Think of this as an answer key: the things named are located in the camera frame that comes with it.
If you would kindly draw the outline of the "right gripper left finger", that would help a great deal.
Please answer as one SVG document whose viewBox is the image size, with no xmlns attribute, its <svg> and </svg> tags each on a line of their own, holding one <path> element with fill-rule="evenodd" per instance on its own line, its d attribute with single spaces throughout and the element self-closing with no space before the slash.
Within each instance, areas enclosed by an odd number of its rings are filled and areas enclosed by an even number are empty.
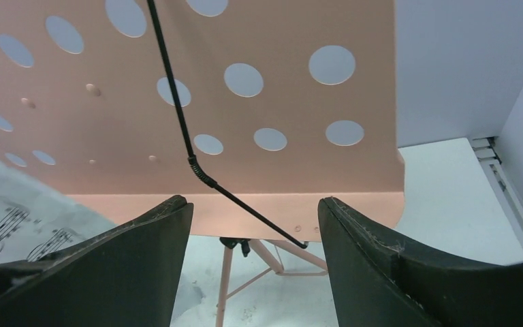
<svg viewBox="0 0 523 327">
<path fill-rule="evenodd" d="M 0 326 L 169 326 L 193 209 L 176 195 L 37 261 L 0 264 Z"/>
</svg>

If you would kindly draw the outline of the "pink music stand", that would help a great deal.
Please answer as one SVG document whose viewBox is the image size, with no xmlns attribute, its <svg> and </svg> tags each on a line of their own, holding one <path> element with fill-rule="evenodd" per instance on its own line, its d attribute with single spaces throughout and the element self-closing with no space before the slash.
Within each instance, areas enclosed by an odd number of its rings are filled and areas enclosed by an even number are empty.
<svg viewBox="0 0 523 327">
<path fill-rule="evenodd" d="M 205 173 L 298 240 L 322 198 L 396 226 L 393 1 L 155 7 Z M 0 159 L 117 223 L 180 195 L 189 234 L 278 240 L 192 173 L 165 81 L 145 1 L 0 1 Z"/>
</svg>

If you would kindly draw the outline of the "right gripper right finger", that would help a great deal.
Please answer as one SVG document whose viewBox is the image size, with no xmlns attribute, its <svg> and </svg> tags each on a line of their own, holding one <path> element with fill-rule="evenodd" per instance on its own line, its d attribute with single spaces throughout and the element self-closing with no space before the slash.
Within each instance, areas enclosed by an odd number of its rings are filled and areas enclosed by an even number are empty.
<svg viewBox="0 0 523 327">
<path fill-rule="evenodd" d="M 523 326 L 523 262 L 435 249 L 333 197 L 317 212 L 340 326 Z"/>
</svg>

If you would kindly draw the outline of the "sheet music page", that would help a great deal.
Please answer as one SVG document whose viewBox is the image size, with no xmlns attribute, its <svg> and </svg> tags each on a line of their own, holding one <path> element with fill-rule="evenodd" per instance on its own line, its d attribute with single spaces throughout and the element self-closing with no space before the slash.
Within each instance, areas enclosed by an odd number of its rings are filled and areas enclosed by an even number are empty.
<svg viewBox="0 0 523 327">
<path fill-rule="evenodd" d="M 114 227 L 99 213 L 0 161 L 0 264 L 36 261 Z"/>
</svg>

